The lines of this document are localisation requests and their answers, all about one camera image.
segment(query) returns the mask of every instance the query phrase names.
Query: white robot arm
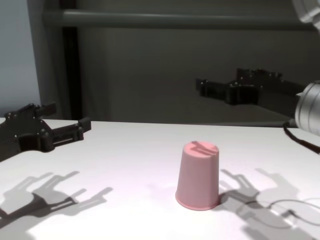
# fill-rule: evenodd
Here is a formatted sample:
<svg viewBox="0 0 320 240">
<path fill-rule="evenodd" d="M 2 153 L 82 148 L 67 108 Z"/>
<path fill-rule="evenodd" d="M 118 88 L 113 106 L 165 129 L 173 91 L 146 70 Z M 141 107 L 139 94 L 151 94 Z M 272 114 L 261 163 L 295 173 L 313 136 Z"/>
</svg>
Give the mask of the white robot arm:
<svg viewBox="0 0 320 240">
<path fill-rule="evenodd" d="M 320 0 L 293 0 L 293 5 L 302 22 L 320 30 Z"/>
<path fill-rule="evenodd" d="M 320 31 L 320 0 L 293 0 L 300 20 L 313 23 Z M 300 129 L 320 136 L 320 81 L 309 84 L 299 94 L 295 122 Z"/>
</svg>

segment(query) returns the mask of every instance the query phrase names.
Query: white wall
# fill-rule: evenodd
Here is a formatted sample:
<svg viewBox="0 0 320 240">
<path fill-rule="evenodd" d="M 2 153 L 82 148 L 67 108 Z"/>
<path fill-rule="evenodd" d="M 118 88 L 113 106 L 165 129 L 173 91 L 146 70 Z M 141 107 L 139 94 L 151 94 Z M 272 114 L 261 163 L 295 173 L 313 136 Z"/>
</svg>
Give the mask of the white wall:
<svg viewBox="0 0 320 240">
<path fill-rule="evenodd" d="M 0 1 L 0 116 L 40 103 L 26 0 Z"/>
<path fill-rule="evenodd" d="M 296 16 L 290 0 L 79 0 L 121 13 Z M 306 31 L 82 28 L 85 113 L 95 120 L 151 123 L 282 121 L 255 106 L 198 97 L 195 78 L 227 83 L 236 68 L 265 68 L 307 85 L 320 79 L 320 37 Z"/>
</svg>

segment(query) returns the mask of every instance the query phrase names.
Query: gray wall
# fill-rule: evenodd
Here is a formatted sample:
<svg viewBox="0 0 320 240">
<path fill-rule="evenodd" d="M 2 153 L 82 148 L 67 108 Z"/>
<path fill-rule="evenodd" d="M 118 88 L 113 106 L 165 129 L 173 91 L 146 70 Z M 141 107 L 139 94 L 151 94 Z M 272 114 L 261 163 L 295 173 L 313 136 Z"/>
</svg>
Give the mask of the gray wall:
<svg viewBox="0 0 320 240">
<path fill-rule="evenodd" d="M 290 0 L 79 0 L 121 13 L 295 16 Z M 254 106 L 198 97 L 195 78 L 226 83 L 236 68 L 264 68 L 308 84 L 320 79 L 316 32 L 83 28 L 85 113 L 95 120 L 150 123 L 282 121 Z"/>
<path fill-rule="evenodd" d="M 27 1 L 0 1 L 0 116 L 40 103 Z"/>
<path fill-rule="evenodd" d="M 62 29 L 45 27 L 43 11 L 59 9 L 57 0 L 27 0 L 33 53 L 42 104 L 56 102 L 51 119 L 70 119 Z"/>
<path fill-rule="evenodd" d="M 56 0 L 0 2 L 0 116 L 29 103 L 57 103 L 50 118 L 70 118 L 61 29 L 45 28 Z"/>
</svg>

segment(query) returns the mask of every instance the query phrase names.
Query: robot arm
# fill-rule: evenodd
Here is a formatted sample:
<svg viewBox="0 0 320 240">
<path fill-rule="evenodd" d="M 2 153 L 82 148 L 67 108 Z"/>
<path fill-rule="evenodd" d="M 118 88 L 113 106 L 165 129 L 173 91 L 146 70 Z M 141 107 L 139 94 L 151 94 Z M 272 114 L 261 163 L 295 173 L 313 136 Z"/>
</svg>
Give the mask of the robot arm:
<svg viewBox="0 0 320 240">
<path fill-rule="evenodd" d="M 320 30 L 320 1 L 293 0 L 293 5 L 299 19 L 303 23 L 313 23 Z"/>
</svg>

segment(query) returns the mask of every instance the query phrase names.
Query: cup bottom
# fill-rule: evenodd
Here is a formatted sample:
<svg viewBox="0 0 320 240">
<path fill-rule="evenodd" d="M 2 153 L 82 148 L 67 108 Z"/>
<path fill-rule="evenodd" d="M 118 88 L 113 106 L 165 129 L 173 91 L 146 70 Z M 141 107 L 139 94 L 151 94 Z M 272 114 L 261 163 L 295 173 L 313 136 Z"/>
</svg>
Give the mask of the cup bottom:
<svg viewBox="0 0 320 240">
<path fill-rule="evenodd" d="M 205 206 L 205 207 L 190 206 L 190 205 L 187 205 L 187 204 L 183 203 L 182 201 L 180 201 L 178 196 L 177 196 L 177 193 L 175 193 L 175 199 L 181 206 L 185 207 L 186 209 L 190 209 L 190 210 L 194 210 L 194 211 L 207 211 L 207 210 L 214 209 L 215 207 L 220 205 L 220 199 L 218 199 L 215 204 L 210 205 L 210 206 Z"/>
</svg>

